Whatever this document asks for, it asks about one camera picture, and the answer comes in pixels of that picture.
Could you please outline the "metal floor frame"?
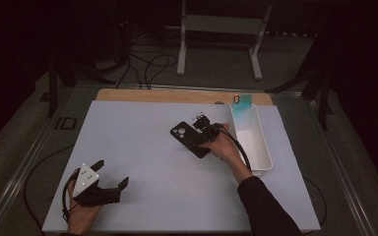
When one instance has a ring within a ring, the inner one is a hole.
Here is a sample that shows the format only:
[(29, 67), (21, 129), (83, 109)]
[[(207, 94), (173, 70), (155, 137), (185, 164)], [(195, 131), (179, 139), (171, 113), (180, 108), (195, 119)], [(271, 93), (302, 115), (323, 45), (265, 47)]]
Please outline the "metal floor frame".
[[(79, 135), (56, 129), (45, 90), (37, 87), (0, 132), (0, 236), (38, 236), (36, 223)], [(276, 94), (273, 102), (322, 225), (308, 236), (378, 236), (368, 202), (378, 176), (337, 99), (330, 99), (327, 130), (315, 103), (297, 93)]]

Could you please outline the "iridescent translucent phone case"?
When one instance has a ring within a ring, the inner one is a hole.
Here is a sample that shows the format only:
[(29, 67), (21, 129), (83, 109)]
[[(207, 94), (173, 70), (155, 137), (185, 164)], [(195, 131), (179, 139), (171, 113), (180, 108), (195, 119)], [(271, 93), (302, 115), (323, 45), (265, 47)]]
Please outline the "iridescent translucent phone case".
[(251, 106), (251, 94), (236, 94), (233, 97), (231, 112), (236, 130), (243, 131), (250, 127)]

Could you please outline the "white work board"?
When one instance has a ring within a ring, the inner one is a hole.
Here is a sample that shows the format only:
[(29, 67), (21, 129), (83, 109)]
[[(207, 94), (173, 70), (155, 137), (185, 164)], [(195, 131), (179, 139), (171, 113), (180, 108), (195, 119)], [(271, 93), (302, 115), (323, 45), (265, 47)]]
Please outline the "white work board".
[(237, 183), (212, 154), (196, 157), (171, 136), (181, 121), (206, 112), (231, 123), (228, 106), (191, 103), (93, 101), (63, 176), (104, 162), (100, 186), (129, 184), (118, 204), (105, 206), (100, 232), (246, 232), (249, 221)]

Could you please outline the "black phone case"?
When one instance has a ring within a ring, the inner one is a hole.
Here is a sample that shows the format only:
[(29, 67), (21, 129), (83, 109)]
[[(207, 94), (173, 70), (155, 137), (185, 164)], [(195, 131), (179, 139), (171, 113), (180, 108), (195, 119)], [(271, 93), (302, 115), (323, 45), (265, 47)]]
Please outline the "black phone case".
[(202, 147), (202, 144), (207, 141), (202, 134), (186, 122), (177, 124), (170, 130), (170, 134), (198, 158), (203, 158), (211, 151), (209, 148)]

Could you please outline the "person's right hand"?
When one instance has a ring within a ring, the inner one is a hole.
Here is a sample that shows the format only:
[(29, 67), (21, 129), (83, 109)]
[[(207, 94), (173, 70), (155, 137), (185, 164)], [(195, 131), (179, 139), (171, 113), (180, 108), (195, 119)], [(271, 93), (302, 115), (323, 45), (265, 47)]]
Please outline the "person's right hand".
[(238, 149), (228, 135), (219, 133), (212, 142), (201, 144), (201, 148), (210, 149), (216, 157), (222, 159), (229, 166), (238, 184), (252, 176), (251, 171), (241, 160)]

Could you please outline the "black tripod stand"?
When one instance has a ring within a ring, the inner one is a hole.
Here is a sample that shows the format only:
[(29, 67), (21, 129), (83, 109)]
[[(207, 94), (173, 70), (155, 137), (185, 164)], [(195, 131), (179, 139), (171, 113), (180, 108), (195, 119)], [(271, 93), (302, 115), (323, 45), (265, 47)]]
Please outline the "black tripod stand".
[(49, 103), (48, 117), (52, 117), (58, 107), (58, 79), (66, 82), (68, 87), (76, 84), (75, 71), (85, 74), (94, 81), (104, 85), (114, 85), (114, 81), (108, 80), (104, 75), (111, 74), (119, 69), (118, 65), (103, 69), (93, 69), (85, 66), (70, 57), (53, 58), (49, 62), (48, 70), (48, 92), (41, 96), (41, 101)]
[(306, 86), (300, 95), (302, 99), (312, 100), (317, 94), (320, 95), (318, 121), (321, 127), (327, 131), (330, 76), (328, 69), (323, 64), (307, 65), (303, 63), (293, 79), (275, 88), (266, 89), (266, 93), (280, 93), (302, 82), (306, 82)]

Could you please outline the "white metal stand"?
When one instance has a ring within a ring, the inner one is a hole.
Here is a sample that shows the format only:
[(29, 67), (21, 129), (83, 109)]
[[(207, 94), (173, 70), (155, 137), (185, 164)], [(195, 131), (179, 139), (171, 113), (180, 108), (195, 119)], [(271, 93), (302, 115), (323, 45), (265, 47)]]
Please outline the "white metal stand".
[(267, 5), (264, 15), (260, 19), (254, 18), (234, 18), (219, 17), (210, 15), (192, 15), (187, 13), (187, 0), (181, 0), (181, 17), (180, 17), (180, 47), (177, 57), (177, 74), (185, 74), (187, 42), (186, 33), (188, 31), (202, 32), (219, 32), (255, 35), (256, 42), (249, 48), (249, 58), (251, 67), (256, 81), (263, 79), (261, 66), (259, 64), (258, 52), (264, 39), (266, 27), (273, 6)]

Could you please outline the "person's left hand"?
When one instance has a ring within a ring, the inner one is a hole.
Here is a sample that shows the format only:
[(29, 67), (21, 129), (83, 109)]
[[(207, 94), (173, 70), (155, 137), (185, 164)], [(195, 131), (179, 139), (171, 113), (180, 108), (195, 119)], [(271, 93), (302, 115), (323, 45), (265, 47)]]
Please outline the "person's left hand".
[(89, 222), (94, 224), (95, 219), (102, 209), (102, 206), (80, 206), (73, 198), (73, 190), (75, 188), (76, 181), (73, 180), (68, 186), (68, 193), (70, 199), (70, 216), (68, 224), (70, 222)]

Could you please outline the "white plastic bin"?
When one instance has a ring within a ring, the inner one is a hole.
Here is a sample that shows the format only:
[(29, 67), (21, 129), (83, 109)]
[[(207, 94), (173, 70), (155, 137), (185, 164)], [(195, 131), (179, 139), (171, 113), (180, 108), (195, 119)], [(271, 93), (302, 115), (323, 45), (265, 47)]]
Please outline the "white plastic bin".
[(262, 130), (257, 107), (252, 104), (250, 112), (250, 127), (247, 130), (235, 129), (236, 139), (245, 151), (252, 173), (261, 176), (273, 167), (266, 139)]

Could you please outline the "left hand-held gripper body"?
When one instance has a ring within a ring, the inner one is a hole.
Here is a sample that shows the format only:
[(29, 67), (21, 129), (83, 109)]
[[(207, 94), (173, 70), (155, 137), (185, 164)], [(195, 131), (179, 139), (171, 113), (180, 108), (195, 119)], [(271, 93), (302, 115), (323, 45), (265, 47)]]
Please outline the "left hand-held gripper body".
[(98, 185), (97, 171), (85, 163), (74, 174), (74, 200), (82, 207), (96, 207), (120, 202), (121, 190), (117, 187), (103, 189)]

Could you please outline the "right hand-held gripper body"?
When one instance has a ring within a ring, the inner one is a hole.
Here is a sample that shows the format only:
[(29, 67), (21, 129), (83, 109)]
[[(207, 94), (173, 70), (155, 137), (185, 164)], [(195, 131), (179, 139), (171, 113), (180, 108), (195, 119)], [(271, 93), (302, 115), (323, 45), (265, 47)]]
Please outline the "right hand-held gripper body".
[[(207, 117), (207, 116), (206, 116), (206, 113), (204, 111), (200, 111), (198, 114), (195, 115), (194, 123), (196, 122), (196, 119), (198, 117)], [(196, 130), (196, 129), (195, 130), (201, 135), (202, 139), (205, 142), (212, 142), (216, 139), (216, 137), (219, 135), (219, 133), (222, 131), (222, 129), (223, 129), (223, 126), (221, 124), (219, 124), (219, 123), (212, 124), (211, 120), (210, 120), (210, 126), (208, 128), (207, 133), (200, 133), (198, 130)]]

